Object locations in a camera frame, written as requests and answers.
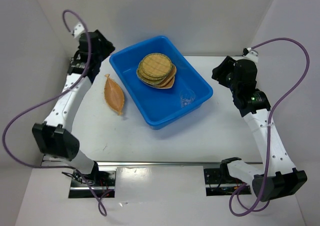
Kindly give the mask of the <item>clear drinking glass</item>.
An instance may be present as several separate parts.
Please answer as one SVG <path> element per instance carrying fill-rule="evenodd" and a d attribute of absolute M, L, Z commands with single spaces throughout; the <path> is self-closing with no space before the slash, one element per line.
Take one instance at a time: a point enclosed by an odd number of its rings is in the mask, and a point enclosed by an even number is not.
<path fill-rule="evenodd" d="M 180 92 L 180 105 L 182 108 L 194 102 L 196 95 L 191 89 L 184 89 Z"/>

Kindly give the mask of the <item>round bamboo tray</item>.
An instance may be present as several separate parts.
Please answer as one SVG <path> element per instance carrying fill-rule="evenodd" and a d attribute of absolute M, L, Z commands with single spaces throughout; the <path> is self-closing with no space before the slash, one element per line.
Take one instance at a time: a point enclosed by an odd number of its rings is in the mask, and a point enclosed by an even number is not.
<path fill-rule="evenodd" d="M 141 62 L 140 62 L 138 65 L 138 68 L 136 70 L 136 74 L 142 81 L 146 82 L 147 84 L 155 84 L 155 83 L 159 84 L 168 76 L 169 73 L 167 75 L 165 75 L 163 77 L 159 77 L 159 78 L 151 77 L 142 71 Z"/>
<path fill-rule="evenodd" d="M 162 78 L 173 68 L 170 58 L 164 54 L 146 55 L 139 64 L 139 71 L 151 78 Z"/>

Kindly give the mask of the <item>rounded square brown woven tray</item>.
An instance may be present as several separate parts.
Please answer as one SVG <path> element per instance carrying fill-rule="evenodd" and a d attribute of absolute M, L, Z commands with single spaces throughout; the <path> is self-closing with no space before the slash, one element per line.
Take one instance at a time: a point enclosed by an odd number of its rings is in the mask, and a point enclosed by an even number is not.
<path fill-rule="evenodd" d="M 167 85 L 171 81 L 171 79 L 175 77 L 176 73 L 177 73 L 177 68 L 175 65 L 172 65 L 172 70 L 170 71 L 166 79 L 162 81 L 162 86 L 164 87 L 165 85 Z"/>

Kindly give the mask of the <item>triangular brown woven basket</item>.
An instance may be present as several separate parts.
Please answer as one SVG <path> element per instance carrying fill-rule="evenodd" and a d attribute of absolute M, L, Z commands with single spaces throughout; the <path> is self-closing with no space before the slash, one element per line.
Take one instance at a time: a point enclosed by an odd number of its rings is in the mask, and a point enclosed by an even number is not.
<path fill-rule="evenodd" d="M 174 82 L 175 82 L 175 77 L 171 78 L 169 81 L 167 81 L 167 83 L 163 81 L 160 84 L 152 85 L 151 87 L 156 89 L 170 89 L 174 85 Z"/>

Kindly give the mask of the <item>square bamboo tray green rim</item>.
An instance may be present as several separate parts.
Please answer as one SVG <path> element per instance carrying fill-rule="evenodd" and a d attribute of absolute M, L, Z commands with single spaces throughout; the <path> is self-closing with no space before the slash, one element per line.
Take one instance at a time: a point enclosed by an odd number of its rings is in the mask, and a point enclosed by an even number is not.
<path fill-rule="evenodd" d="M 155 87 L 155 88 L 165 88 L 165 87 L 168 87 L 168 86 L 172 86 L 174 81 L 175 81 L 175 75 L 177 73 L 177 68 L 175 65 L 172 66 L 172 70 L 170 71 L 170 73 L 163 79 L 156 79 L 156 80 L 151 80 L 151 79 L 148 79 L 146 77 L 144 77 L 144 74 L 140 71 L 140 69 L 138 68 L 136 70 L 136 74 L 137 74 L 137 77 L 143 81 L 144 83 L 152 86 L 152 87 Z"/>

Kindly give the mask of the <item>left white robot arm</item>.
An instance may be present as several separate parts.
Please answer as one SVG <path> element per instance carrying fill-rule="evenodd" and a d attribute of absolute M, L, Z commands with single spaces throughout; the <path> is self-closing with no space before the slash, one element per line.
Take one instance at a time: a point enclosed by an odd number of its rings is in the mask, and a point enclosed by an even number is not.
<path fill-rule="evenodd" d="M 59 158 L 82 174 L 82 180 L 90 186 L 99 182 L 101 173 L 98 164 L 81 150 L 80 142 L 71 131 L 76 113 L 87 91 L 100 72 L 101 63 L 114 50 L 99 30 L 89 33 L 91 54 L 87 37 L 81 34 L 79 47 L 69 64 L 64 95 L 60 96 L 43 123 L 36 123 L 32 133 L 41 153 Z"/>

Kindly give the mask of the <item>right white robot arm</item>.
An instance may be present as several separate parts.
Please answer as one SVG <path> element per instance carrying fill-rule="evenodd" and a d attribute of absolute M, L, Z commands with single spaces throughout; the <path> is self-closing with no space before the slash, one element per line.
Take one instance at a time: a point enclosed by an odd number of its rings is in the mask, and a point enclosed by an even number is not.
<path fill-rule="evenodd" d="M 213 69 L 212 78 L 229 88 L 233 103 L 248 124 L 264 167 L 268 172 L 245 163 L 238 157 L 222 160 L 219 176 L 224 182 L 237 178 L 247 183 L 261 202 L 295 194 L 307 181 L 303 170 L 297 170 L 277 132 L 273 119 L 269 118 L 271 106 L 266 94 L 256 88 L 258 74 L 255 61 L 245 57 L 235 60 L 227 56 Z"/>

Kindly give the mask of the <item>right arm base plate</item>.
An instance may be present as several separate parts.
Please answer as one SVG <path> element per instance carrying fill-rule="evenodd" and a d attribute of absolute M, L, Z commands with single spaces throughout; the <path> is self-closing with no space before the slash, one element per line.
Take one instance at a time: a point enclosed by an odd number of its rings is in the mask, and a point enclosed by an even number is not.
<path fill-rule="evenodd" d="M 223 178 L 219 168 L 204 168 L 203 173 L 207 196 L 232 195 L 243 184 L 237 178 Z"/>

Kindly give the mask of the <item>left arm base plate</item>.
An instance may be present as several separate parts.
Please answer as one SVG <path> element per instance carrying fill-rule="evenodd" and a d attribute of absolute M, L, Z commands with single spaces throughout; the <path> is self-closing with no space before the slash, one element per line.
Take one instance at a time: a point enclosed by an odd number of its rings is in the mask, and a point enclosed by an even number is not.
<path fill-rule="evenodd" d="M 93 182 L 92 180 L 88 180 L 89 185 L 98 197 L 115 197 L 116 173 L 116 167 L 107 167 L 104 169 L 104 173 L 98 181 Z M 76 172 L 62 172 L 62 174 L 71 178 L 68 198 L 75 199 L 94 197 L 85 181 Z"/>

